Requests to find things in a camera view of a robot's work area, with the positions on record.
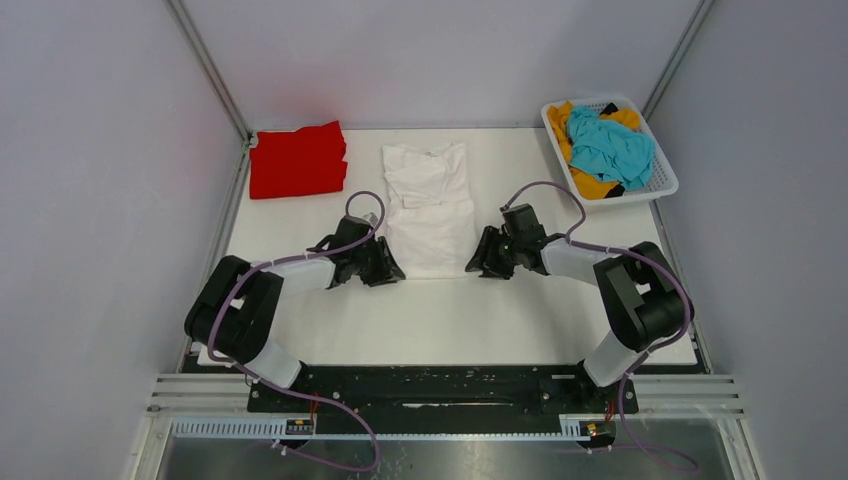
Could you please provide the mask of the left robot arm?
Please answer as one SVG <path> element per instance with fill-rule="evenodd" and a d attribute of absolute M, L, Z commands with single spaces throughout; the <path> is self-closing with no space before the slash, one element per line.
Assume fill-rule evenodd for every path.
<path fill-rule="evenodd" d="M 298 376 L 304 363 L 271 338 L 280 301 L 339 287 L 354 276 L 368 287 L 406 278 L 386 238 L 351 215 L 306 253 L 260 270 L 238 256 L 223 257 L 184 322 L 185 333 L 221 360 L 273 383 L 272 398 L 288 411 L 307 404 L 311 387 Z"/>

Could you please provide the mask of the white t-shirt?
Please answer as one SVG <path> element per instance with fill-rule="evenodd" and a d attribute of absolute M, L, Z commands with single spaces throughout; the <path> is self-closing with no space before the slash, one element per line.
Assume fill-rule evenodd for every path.
<path fill-rule="evenodd" d="M 456 279 L 477 245 L 467 148 L 382 147 L 386 238 L 409 280 Z"/>

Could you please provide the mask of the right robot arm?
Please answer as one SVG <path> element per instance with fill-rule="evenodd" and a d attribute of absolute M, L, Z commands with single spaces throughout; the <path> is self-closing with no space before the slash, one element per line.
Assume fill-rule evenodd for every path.
<path fill-rule="evenodd" d="M 691 300 L 656 244 L 621 249 L 578 242 L 564 233 L 548 234 L 528 204 L 505 209 L 502 216 L 502 226 L 484 228 L 466 271 L 509 280 L 521 266 L 599 291 L 609 331 L 579 364 L 573 396 L 583 410 L 601 410 L 613 398 L 613 384 L 653 348 L 687 331 Z"/>

